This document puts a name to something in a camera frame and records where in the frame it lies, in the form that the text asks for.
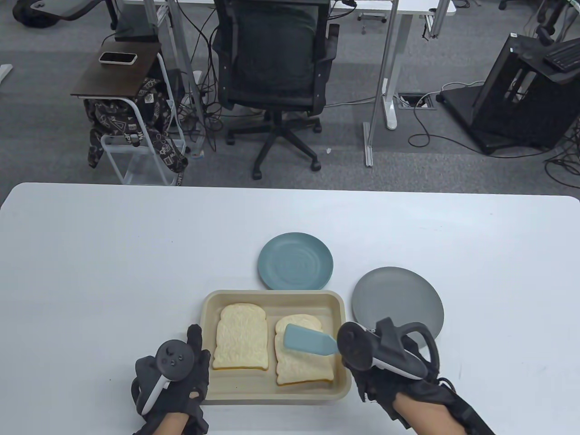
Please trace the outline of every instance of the black equipment stand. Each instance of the black equipment stand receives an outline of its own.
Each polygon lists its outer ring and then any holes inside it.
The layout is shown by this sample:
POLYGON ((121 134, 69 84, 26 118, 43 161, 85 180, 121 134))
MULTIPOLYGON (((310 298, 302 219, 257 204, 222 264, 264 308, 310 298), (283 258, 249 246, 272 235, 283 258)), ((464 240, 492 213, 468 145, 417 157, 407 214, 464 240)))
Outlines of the black equipment stand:
POLYGON ((440 92, 436 99, 484 154, 513 146, 550 150, 580 115, 580 68, 563 73, 546 64, 556 47, 511 34, 485 83, 440 92))

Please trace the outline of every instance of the keyboard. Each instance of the keyboard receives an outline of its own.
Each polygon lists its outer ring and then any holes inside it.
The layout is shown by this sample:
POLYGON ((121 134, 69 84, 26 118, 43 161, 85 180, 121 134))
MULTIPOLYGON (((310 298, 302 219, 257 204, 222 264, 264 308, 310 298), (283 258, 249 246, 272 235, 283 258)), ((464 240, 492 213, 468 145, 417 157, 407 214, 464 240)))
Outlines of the keyboard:
POLYGON ((544 56, 544 62, 562 73, 580 68, 580 41, 564 47, 556 47, 544 56))

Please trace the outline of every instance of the blue spatula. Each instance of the blue spatula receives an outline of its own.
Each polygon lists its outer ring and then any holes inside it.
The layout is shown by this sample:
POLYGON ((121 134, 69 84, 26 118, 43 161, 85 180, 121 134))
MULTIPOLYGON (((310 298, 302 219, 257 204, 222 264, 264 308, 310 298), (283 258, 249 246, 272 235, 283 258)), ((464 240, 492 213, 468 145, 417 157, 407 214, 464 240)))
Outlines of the blue spatula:
POLYGON ((324 356, 338 353, 336 340, 330 335, 292 324, 286 326, 284 347, 324 356))

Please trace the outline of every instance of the small side table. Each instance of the small side table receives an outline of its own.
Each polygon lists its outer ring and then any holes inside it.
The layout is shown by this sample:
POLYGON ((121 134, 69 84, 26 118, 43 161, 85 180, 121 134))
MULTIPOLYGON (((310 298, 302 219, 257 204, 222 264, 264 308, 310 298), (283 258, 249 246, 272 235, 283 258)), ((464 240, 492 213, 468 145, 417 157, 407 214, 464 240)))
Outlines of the small side table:
POLYGON ((103 135, 101 138, 101 145, 122 184, 174 186, 179 178, 179 174, 170 171, 155 152, 141 113, 137 105, 132 101, 137 96, 143 80, 149 73, 155 59, 157 59, 163 79, 167 85, 168 104, 171 108, 170 124, 175 119, 179 132, 179 139, 174 139, 173 142, 182 153, 185 153, 185 137, 177 118, 175 101, 167 77, 165 63, 160 55, 160 48, 161 44, 158 42, 105 43, 90 61, 89 67, 71 92, 71 95, 81 99, 120 100, 130 105, 135 112, 135 117, 143 132, 143 140, 147 146, 142 144, 135 147, 127 143, 124 136, 103 135), (99 62, 99 57, 104 52, 135 53, 137 54, 137 60, 132 65, 105 65, 99 62), (124 175, 119 170, 113 154, 132 154, 124 175))

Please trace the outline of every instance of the tray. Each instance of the tray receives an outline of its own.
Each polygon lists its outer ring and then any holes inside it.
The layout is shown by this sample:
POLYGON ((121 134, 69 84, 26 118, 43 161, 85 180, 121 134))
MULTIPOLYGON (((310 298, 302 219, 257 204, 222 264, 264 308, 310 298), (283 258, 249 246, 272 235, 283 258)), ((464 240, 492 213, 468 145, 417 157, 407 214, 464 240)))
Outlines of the tray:
POLYGON ((268 323, 267 371, 257 369, 213 370, 209 365, 208 404, 312 404, 339 400, 350 390, 351 376, 335 355, 332 362, 335 379, 332 382, 307 382, 296 385, 276 384, 276 354, 274 327, 290 314, 311 314, 322 322, 324 332, 336 336, 346 321, 345 304, 334 292, 328 291, 253 291, 218 290, 205 299, 201 312, 204 349, 212 355, 216 348, 216 329, 222 309, 233 303, 253 303, 266 312, 268 323))

